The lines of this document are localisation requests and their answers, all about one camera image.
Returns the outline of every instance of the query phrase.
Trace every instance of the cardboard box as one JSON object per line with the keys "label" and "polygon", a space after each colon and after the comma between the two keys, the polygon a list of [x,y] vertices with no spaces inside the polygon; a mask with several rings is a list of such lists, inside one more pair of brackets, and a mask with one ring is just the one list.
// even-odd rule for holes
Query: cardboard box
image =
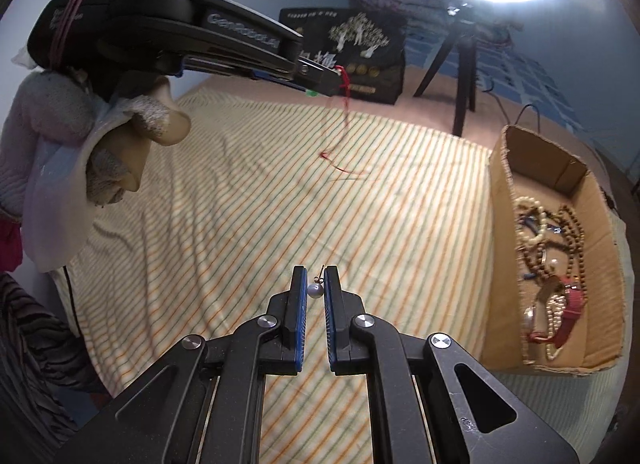
{"label": "cardboard box", "polygon": [[[596,178],[559,145],[516,126],[502,130],[489,170],[494,274],[481,363],[490,370],[525,373],[590,374],[612,367],[622,354],[624,285],[609,210]],[[523,279],[527,269],[518,249],[518,210],[514,209],[518,196],[534,197],[553,211],[566,203],[584,229],[588,303],[564,348],[551,361],[544,344],[527,340],[524,311],[540,286]],[[544,315],[537,316],[538,320],[543,316],[546,325]]]}

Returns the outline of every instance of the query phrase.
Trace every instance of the metal screw cap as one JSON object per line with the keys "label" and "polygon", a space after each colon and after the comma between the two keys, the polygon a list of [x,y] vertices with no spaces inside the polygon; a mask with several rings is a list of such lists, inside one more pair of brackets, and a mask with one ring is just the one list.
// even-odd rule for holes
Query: metal screw cap
{"label": "metal screw cap", "polygon": [[359,316],[355,317],[354,322],[356,322],[356,325],[358,327],[368,329],[369,327],[373,326],[373,323],[375,323],[376,320],[373,316],[369,316],[369,314],[360,314]]}
{"label": "metal screw cap", "polygon": [[182,338],[181,344],[187,350],[195,350],[200,348],[200,345],[202,345],[202,338],[195,334],[189,334]]}
{"label": "metal screw cap", "polygon": [[437,349],[446,349],[451,344],[451,338],[442,332],[431,336],[431,344]]}
{"label": "metal screw cap", "polygon": [[263,329],[270,329],[271,327],[276,326],[277,322],[278,320],[273,316],[270,316],[269,314],[265,314],[264,316],[260,316],[258,318],[258,325],[260,325],[260,327],[262,327]]}

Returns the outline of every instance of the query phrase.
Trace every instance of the bed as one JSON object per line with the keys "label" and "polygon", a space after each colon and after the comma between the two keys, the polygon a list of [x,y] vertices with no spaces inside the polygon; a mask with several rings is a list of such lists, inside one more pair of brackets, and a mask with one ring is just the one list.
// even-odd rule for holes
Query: bed
{"label": "bed", "polygon": [[[88,352],[112,394],[182,336],[222,336],[257,315],[295,264],[311,275],[335,264],[367,311],[411,335],[447,332],[479,355],[492,267],[486,160],[504,118],[481,94],[465,138],[449,135],[455,81],[436,77],[418,100],[410,95],[422,75],[407,70],[394,106],[352,101],[332,155],[349,173],[318,155],[344,129],[339,99],[219,76],[181,98],[189,137],[154,145],[140,191],[100,210],[68,264]],[[522,123],[535,126],[533,114]],[[607,187],[588,147],[548,119],[542,133],[580,152]],[[630,305],[628,246],[612,222]],[[69,314],[65,278],[53,276]],[[371,462],[365,380],[330,373],[321,301],[310,302],[306,325],[302,374],[268,380],[260,462]],[[623,358],[580,380],[498,377],[586,463],[625,372]]]}

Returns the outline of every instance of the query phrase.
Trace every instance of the pink cloth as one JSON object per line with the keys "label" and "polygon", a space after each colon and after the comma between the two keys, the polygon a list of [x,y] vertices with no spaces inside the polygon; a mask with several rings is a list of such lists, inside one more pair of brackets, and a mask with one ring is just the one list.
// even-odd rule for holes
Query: pink cloth
{"label": "pink cloth", "polygon": [[22,263],[20,224],[0,219],[0,270],[12,272]]}

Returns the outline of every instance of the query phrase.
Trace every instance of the white cloth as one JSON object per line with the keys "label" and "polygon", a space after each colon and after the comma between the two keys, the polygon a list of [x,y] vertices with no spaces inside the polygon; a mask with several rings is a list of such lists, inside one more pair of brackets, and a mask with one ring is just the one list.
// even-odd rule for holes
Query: white cloth
{"label": "white cloth", "polygon": [[38,64],[29,55],[27,45],[18,50],[18,53],[11,58],[11,62],[14,65],[24,66],[27,70],[34,70],[38,67]]}
{"label": "white cloth", "polygon": [[130,120],[120,102],[92,100],[95,124],[84,142],[62,145],[40,137],[22,215],[24,251],[40,272],[65,265],[84,245],[96,206],[86,198],[86,165],[98,141]]}

